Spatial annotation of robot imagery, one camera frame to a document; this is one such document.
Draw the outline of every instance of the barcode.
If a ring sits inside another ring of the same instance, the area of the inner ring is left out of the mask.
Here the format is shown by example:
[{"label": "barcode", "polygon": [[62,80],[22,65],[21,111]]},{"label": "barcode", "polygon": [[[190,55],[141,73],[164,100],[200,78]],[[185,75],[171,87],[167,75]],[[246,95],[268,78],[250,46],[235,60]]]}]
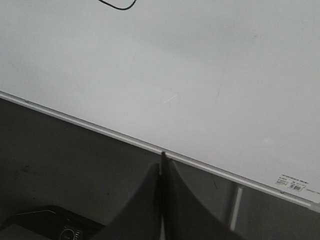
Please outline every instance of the barcode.
[{"label": "barcode", "polygon": [[288,182],[285,181],[285,180],[281,180],[281,179],[278,179],[278,181],[276,181],[276,184],[280,184],[280,185],[287,185]]},{"label": "barcode", "polygon": [[296,190],[296,191],[298,191],[298,192],[301,192],[302,189],[303,189],[302,186],[297,186],[297,185],[292,184],[292,183],[290,184],[289,188],[290,188],[290,189],[293,189],[293,190]]}]

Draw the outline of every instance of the whiteboard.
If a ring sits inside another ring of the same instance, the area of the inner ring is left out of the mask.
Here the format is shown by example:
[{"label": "whiteboard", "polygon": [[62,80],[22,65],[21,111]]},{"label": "whiteboard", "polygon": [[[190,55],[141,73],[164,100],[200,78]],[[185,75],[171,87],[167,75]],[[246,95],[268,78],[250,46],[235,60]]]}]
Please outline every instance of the whiteboard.
[{"label": "whiteboard", "polygon": [[320,1],[1,0],[0,22],[2,98],[320,202]]}]

